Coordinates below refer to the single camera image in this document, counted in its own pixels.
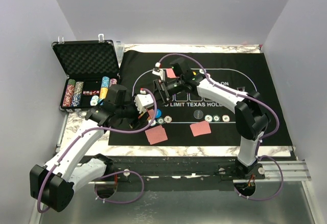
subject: poker chip stack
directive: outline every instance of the poker chip stack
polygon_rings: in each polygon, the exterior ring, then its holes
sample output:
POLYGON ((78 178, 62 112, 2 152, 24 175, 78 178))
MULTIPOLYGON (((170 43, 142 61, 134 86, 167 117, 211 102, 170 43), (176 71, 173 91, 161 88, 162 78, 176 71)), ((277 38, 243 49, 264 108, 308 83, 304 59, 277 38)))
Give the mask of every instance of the poker chip stack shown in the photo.
POLYGON ((114 84, 117 84, 117 79, 111 78, 109 87, 114 85, 114 84))
POLYGON ((108 88, 109 88, 109 81, 111 82, 109 77, 103 77, 102 78, 99 102, 101 102, 107 96, 108 88))
POLYGON ((95 106, 99 103, 99 96, 93 95, 90 101, 91 106, 95 106))
POLYGON ((68 80, 65 96, 64 96, 63 102, 62 102, 63 107, 68 107, 71 105, 73 94, 74 94, 74 89, 75 89, 75 84, 76 84, 76 81, 74 79, 68 80))
POLYGON ((76 82, 71 106, 78 106, 80 104, 83 91, 83 84, 84 82, 76 82))

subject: robotic arm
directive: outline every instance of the robotic arm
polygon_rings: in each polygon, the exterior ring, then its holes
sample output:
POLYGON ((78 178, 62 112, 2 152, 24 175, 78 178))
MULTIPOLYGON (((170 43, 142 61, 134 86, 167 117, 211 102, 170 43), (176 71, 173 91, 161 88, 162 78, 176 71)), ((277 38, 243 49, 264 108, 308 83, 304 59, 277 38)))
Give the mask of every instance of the robotic arm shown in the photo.
POLYGON ((112 160, 101 154, 76 168, 105 130, 91 130, 84 135, 82 133, 97 126, 114 128, 120 125, 122 119, 127 119, 132 129, 138 129, 148 124, 148 108, 151 108, 155 102, 169 103, 173 95, 181 91, 211 99, 235 113, 237 131, 241 135, 240 153, 235 164, 236 173, 239 178, 244 178, 251 173, 257 165, 256 153, 259 139, 267 129, 270 118, 264 108, 238 95, 248 95, 261 100, 260 94, 258 92, 247 94, 234 90, 212 79, 208 80, 201 73, 194 75, 185 60, 181 58, 173 61, 171 65, 178 78, 170 82, 165 81, 166 74, 163 69, 160 69, 159 63, 153 70, 153 74, 159 77, 153 81, 155 100, 143 91, 132 97, 124 86, 111 86, 103 104, 87 112, 85 121, 66 147, 43 167, 35 165, 32 168, 31 196, 38 199, 41 185, 46 180, 40 201, 57 212, 65 209, 73 198, 74 192, 79 188, 96 178, 115 172, 112 160))

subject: green chip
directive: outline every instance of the green chip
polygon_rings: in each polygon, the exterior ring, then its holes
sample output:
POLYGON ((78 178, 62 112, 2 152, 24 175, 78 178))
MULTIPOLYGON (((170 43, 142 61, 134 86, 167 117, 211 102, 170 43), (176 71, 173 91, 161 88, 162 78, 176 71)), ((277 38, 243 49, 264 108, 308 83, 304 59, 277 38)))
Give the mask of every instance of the green chip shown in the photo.
POLYGON ((68 85, 75 85, 76 81, 74 79, 68 80, 68 85))

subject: gray floor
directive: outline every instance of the gray floor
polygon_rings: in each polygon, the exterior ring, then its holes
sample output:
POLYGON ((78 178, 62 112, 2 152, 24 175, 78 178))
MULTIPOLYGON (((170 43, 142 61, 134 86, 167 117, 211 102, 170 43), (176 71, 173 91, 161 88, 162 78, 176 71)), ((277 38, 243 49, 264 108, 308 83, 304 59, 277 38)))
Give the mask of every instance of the gray floor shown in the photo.
MULTIPOLYGON (((273 194, 279 183, 258 183, 255 196, 273 194)), ((116 193, 115 200, 128 200, 137 193, 116 193)), ((235 192, 146 192, 129 205, 95 201, 93 185, 77 192, 62 212, 49 210, 43 224, 93 223, 169 223, 169 224, 310 224, 314 223, 301 182, 286 182, 275 199, 256 202, 242 199, 235 192)))

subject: metal bracket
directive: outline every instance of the metal bracket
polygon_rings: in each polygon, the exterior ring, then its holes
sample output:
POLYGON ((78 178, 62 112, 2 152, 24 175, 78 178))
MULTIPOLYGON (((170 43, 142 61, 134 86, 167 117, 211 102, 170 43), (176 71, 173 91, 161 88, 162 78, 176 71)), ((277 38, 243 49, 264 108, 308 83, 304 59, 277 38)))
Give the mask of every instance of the metal bracket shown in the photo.
MULTIPOLYGON (((311 181, 311 176, 305 161, 277 161, 282 169, 285 182, 311 181)), ((281 174, 278 167, 271 161, 260 161, 265 170, 265 178, 255 177, 255 182, 280 182, 281 174)), ((234 183, 244 183, 247 180, 233 179, 234 183)))
MULTIPOLYGON (((240 180, 239 176, 236 174, 235 162, 223 163, 219 165, 220 170, 217 172, 217 175, 220 176, 222 181, 235 181, 240 180)), ((252 174, 255 175, 255 180, 263 180, 265 178, 264 174, 261 174, 259 171, 262 169, 262 164, 257 163, 255 167, 245 175, 244 180, 249 180, 252 174)))
POLYGON ((104 42, 104 34, 99 34, 98 40, 99 40, 99 42, 104 42))
POLYGON ((58 43, 59 44, 65 43, 64 40, 63 40, 63 36, 58 36, 58 43))

